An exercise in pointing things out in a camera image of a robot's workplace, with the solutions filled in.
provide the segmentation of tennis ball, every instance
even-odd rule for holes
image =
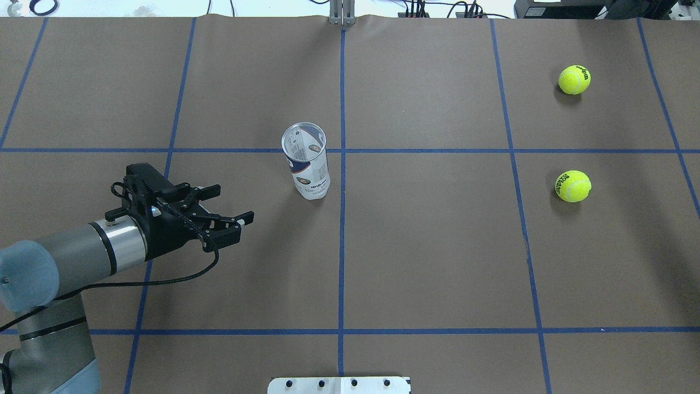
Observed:
[[[569,66],[559,75],[559,87],[567,95],[582,93],[591,84],[591,73],[583,66]]]
[[[554,191],[567,203],[577,203],[588,197],[591,191],[591,180],[583,172],[569,170],[556,179]]]

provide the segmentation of brown table surface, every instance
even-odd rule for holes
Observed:
[[[200,279],[83,295],[105,393],[700,387],[700,25],[651,20],[0,20],[0,246],[99,219],[148,161],[255,211]],[[559,72],[583,64],[567,96]],[[292,123],[332,186],[294,189]],[[564,170],[586,201],[552,194]],[[210,261],[191,243],[111,280]],[[12,315],[3,309],[3,321]],[[0,336],[17,347],[16,331]]]

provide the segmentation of can label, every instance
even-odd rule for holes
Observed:
[[[313,123],[296,123],[282,135],[282,149],[299,193],[307,200],[323,198],[330,186],[323,130]]]

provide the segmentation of cylindrical container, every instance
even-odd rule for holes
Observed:
[[[307,200],[323,198],[330,186],[323,130],[313,123],[296,123],[282,135],[282,150],[299,193]]]

